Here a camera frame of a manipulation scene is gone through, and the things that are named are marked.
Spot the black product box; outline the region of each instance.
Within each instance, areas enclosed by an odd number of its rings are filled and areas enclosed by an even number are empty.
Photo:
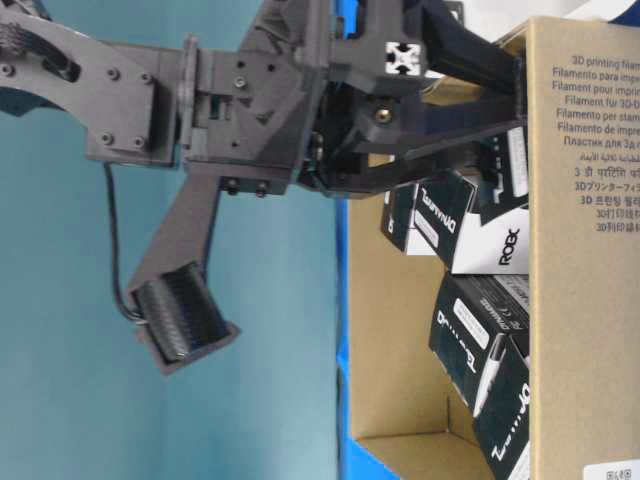
[[[464,175],[419,184],[415,226],[454,274],[529,273],[526,143],[522,128],[474,142]]]
[[[434,256],[436,253],[418,232],[413,221],[417,193],[417,184],[386,193],[381,230],[391,243],[407,255]]]
[[[487,401],[509,338],[526,343],[528,333],[528,277],[445,274],[429,346],[474,417]]]
[[[473,429],[496,480],[529,480],[528,339],[513,338]]]

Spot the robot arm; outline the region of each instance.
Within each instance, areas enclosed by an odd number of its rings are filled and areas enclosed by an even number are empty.
[[[356,34],[331,28],[331,0],[265,0],[237,52],[104,43],[49,20],[37,1],[0,0],[0,110],[67,111],[105,165],[114,271],[112,164],[187,179],[121,312],[165,373],[232,341],[206,286],[220,192],[282,195],[297,183],[362,197],[477,161],[476,141],[526,123],[522,62],[462,28],[441,0],[359,3]],[[481,101],[419,101],[430,70],[486,87]],[[395,162],[369,167],[370,153]]]

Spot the white sticker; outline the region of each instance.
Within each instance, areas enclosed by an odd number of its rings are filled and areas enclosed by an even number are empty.
[[[509,154],[511,156],[511,181],[513,195],[523,197],[529,193],[529,168],[527,166],[527,147],[524,143],[522,127],[509,130]]]
[[[525,275],[496,275],[493,278],[529,313],[529,277]]]
[[[583,480],[638,480],[640,460],[602,463],[584,467]]]
[[[387,42],[386,72],[391,75],[419,77],[422,71],[421,52],[422,47],[417,43]]]
[[[462,324],[466,327],[467,331],[471,334],[471,336],[478,342],[480,348],[483,350],[487,349],[487,345],[489,345],[489,333],[484,329],[478,319],[471,313],[471,310],[467,308],[462,300],[459,298],[456,299],[453,304],[453,313],[456,314],[456,317],[462,322]]]
[[[529,480],[529,470],[531,464],[531,454],[530,454],[530,442],[527,442],[527,446],[524,447],[522,451],[522,455],[518,459],[515,467],[511,470],[511,475],[509,475],[508,480]]]
[[[438,248],[438,243],[440,242],[440,235],[436,232],[431,224],[427,221],[424,216],[416,210],[416,216],[414,219],[416,226],[420,229],[422,233],[429,239],[433,248]]]

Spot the blue wall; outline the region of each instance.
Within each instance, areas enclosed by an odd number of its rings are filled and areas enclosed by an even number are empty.
[[[164,42],[149,4],[48,3],[90,35]],[[111,303],[102,170],[63,113],[3,114],[0,131],[0,478],[156,479],[165,382]],[[166,185],[155,172],[119,178],[121,204],[135,205],[122,225],[130,271]]]
[[[58,0],[106,40],[235,48],[256,0]],[[335,478],[334,205],[224,198],[211,283],[243,335],[163,379],[116,313],[102,170],[60,112],[0,115],[0,478]],[[123,277],[179,173],[118,169]]]
[[[235,49],[259,3],[174,2],[170,45]],[[223,197],[210,283],[244,333],[171,379],[162,479],[336,478],[335,259],[333,201]]]

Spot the black cable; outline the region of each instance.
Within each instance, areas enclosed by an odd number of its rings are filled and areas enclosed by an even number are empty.
[[[44,58],[44,67],[61,78],[75,82],[80,67],[48,40],[16,24],[0,24],[0,47],[27,51]]]
[[[147,321],[140,313],[131,310],[125,304],[120,290],[120,242],[118,240],[118,209],[116,206],[116,193],[113,180],[113,171],[110,163],[104,163],[104,174],[107,179],[107,197],[109,200],[109,224],[111,227],[111,288],[113,298],[118,310],[123,317],[136,325],[146,325]]]

